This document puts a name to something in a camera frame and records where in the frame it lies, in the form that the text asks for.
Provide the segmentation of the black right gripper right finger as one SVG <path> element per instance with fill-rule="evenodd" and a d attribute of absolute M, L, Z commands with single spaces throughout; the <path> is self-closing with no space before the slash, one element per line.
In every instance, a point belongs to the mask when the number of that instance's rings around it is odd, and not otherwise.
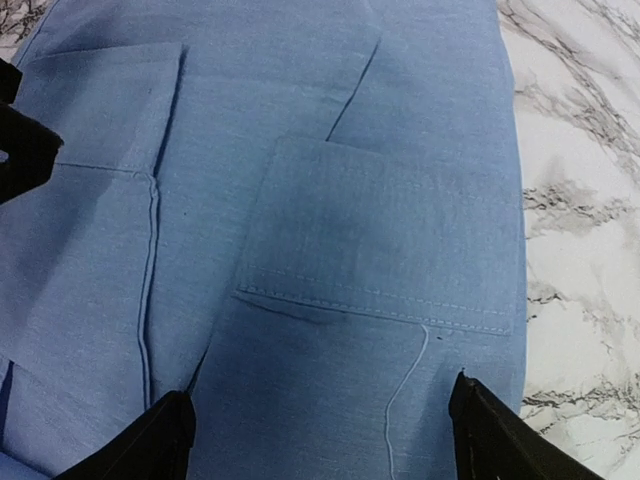
<path fill-rule="evenodd" d="M 449 400 L 459 480 L 602 480 L 459 373 Z"/>

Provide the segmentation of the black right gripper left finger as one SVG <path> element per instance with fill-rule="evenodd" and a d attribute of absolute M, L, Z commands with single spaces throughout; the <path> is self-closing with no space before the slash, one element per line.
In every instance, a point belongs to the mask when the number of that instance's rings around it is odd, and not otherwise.
<path fill-rule="evenodd" d="M 184 480 L 195 433 L 190 395 L 170 391 L 107 445 L 55 480 Z"/>

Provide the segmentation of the light blue long sleeve shirt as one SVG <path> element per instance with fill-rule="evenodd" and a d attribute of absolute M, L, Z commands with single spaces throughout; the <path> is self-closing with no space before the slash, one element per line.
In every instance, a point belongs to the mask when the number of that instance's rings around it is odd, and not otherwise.
<path fill-rule="evenodd" d="M 526 254 L 493 1 L 55 1 L 1 209 L 1 475 L 171 390 L 191 479 L 452 479 L 459 372 L 518 409 Z"/>

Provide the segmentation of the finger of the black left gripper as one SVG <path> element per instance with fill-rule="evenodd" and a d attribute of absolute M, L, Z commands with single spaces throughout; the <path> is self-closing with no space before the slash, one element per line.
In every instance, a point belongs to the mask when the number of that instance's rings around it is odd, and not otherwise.
<path fill-rule="evenodd" d="M 62 138 L 11 104 L 15 101 L 22 72 L 1 60 L 1 203 L 49 181 Z"/>

